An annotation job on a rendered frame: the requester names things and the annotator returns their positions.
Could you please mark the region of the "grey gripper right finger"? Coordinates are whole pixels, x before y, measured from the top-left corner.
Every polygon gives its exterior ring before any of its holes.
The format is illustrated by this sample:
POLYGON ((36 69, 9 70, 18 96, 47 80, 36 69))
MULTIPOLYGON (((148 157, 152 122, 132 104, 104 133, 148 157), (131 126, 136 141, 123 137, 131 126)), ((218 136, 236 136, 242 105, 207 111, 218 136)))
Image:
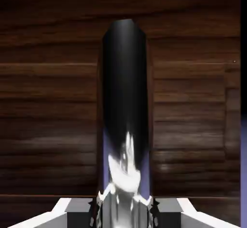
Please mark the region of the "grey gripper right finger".
POLYGON ((155 198, 152 228, 241 228, 197 211, 188 198, 155 198))

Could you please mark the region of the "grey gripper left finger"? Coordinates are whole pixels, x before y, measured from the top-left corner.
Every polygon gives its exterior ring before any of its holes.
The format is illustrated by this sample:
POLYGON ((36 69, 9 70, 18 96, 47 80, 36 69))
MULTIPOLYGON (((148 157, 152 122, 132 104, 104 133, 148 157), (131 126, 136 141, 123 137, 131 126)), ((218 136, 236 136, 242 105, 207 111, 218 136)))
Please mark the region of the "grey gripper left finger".
POLYGON ((92 198, 60 198, 45 212, 7 228, 93 228, 92 198))

